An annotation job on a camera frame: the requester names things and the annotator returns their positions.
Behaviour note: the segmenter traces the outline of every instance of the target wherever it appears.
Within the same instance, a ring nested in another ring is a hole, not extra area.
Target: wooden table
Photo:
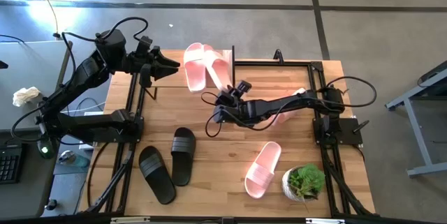
[[[182,50],[164,50],[163,54],[183,63]],[[325,78],[329,82],[343,75],[340,61],[323,61]],[[306,68],[236,66],[236,84],[245,80],[252,84],[252,90],[244,96],[246,100],[263,98],[271,100],[288,96],[300,87],[309,89]],[[125,107],[131,76],[116,73],[111,81],[105,113]],[[137,145],[133,171],[127,197],[127,216],[255,216],[255,217],[324,217],[330,216],[328,196],[325,188],[318,200],[294,202],[281,191],[281,178],[288,169],[296,165],[314,163],[323,169],[320,149],[314,143],[312,130],[313,110],[303,109],[284,124],[270,127],[262,132],[240,128],[234,124],[223,124],[220,134],[209,138],[205,134],[205,122],[212,115],[213,107],[200,99],[200,94],[191,94],[186,86],[183,64],[175,75],[154,82],[158,87],[156,100],[145,97],[142,114],[145,129],[142,141]],[[208,80],[206,91],[217,94],[212,81]],[[346,90],[342,80],[336,87]],[[344,95],[349,103],[349,96]],[[350,117],[352,111],[346,108],[342,117]],[[188,186],[176,187],[177,198],[168,205],[160,204],[144,180],[138,167],[138,156],[147,146],[155,146],[163,156],[168,171],[172,169],[170,148],[175,129],[190,128],[197,139],[193,174]],[[212,124],[210,132],[217,130]],[[282,147],[282,154],[275,170],[275,176],[267,193],[259,200],[251,198],[244,189],[244,177],[256,156],[266,142],[275,141]],[[98,158],[91,181],[91,196],[94,201],[108,184],[117,145],[109,144]],[[366,209],[374,212],[367,173],[359,151],[350,146],[340,146],[342,167],[346,183]],[[117,187],[115,207],[122,185]],[[80,210],[87,208],[87,194],[84,190]],[[342,209],[340,193],[334,182],[337,206]]]

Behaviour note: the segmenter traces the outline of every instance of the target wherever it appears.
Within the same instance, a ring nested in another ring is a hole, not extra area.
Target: slipper
[[[306,89],[299,88],[297,91],[295,91],[293,93],[293,95],[303,94],[304,92],[306,92]],[[272,125],[276,126],[276,125],[282,124],[285,121],[287,121],[288,119],[290,119],[291,117],[295,116],[296,114],[298,114],[298,110],[293,110],[293,111],[290,111],[290,112],[279,113],[278,117],[274,120]]]
[[[203,45],[201,43],[191,44],[184,52],[183,63],[189,91],[202,91],[206,86]]]
[[[245,190],[255,199],[264,195],[274,176],[274,167],[281,155],[276,142],[268,142],[253,162],[245,176]]]
[[[170,151],[173,156],[174,185],[185,186],[189,183],[195,150],[196,137],[193,132],[185,127],[178,128],[174,133],[173,147]]]
[[[161,204],[172,202],[175,199],[175,188],[159,150],[155,147],[144,148],[138,163],[143,177],[154,191],[157,200]]]
[[[228,85],[232,86],[228,74],[228,60],[215,52],[211,46],[204,45],[203,47],[205,51],[203,61],[211,79],[220,91],[228,92]]]

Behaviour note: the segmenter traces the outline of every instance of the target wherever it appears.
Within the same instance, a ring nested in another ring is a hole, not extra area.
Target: gray table frame
[[[416,136],[416,140],[418,141],[418,146],[424,159],[425,165],[407,170],[406,172],[410,178],[414,178],[415,176],[422,174],[431,174],[434,172],[447,171],[447,162],[435,163],[435,164],[432,162],[430,154],[427,150],[427,146],[425,145],[425,140],[422,131],[420,130],[420,124],[418,123],[418,119],[416,118],[413,106],[411,104],[412,97],[418,96],[426,88],[432,86],[433,84],[436,84],[437,82],[443,80],[446,77],[447,77],[447,69],[439,72],[438,74],[429,78],[428,80],[425,80],[422,84],[420,84],[420,86],[412,88],[408,92],[402,94],[401,96],[397,97],[391,102],[385,104],[385,107],[390,111],[395,110],[395,108],[400,105],[405,106],[406,113],[408,114],[408,117],[410,119],[411,127],[413,128],[414,135]]]

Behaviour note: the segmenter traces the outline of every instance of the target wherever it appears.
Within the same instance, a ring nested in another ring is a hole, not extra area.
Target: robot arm
[[[324,115],[338,115],[344,111],[342,91],[326,87],[320,91],[307,90],[302,94],[265,101],[261,99],[243,101],[242,95],[251,88],[250,83],[241,81],[237,88],[222,91],[216,99],[213,120],[216,123],[235,123],[242,127],[252,127],[272,115],[303,108],[315,109]],[[317,93],[323,93],[323,100]]]
[[[37,144],[44,158],[54,156],[57,141],[65,135],[83,142],[136,142],[142,132],[142,118],[134,118],[127,110],[87,117],[71,117],[60,111],[86,90],[103,84],[116,71],[140,73],[140,85],[144,88],[151,87],[151,76],[157,80],[178,71],[179,63],[165,58],[158,46],[149,50],[152,40],[148,37],[143,36],[137,50],[127,54],[121,31],[115,29],[103,40],[101,36],[107,33],[97,34],[96,50],[75,69],[67,83],[39,103],[35,122],[41,130]]]

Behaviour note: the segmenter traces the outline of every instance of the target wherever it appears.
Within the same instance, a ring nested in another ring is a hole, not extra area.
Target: green plant
[[[298,197],[316,199],[324,185],[324,173],[314,164],[307,164],[292,171],[288,183]]]

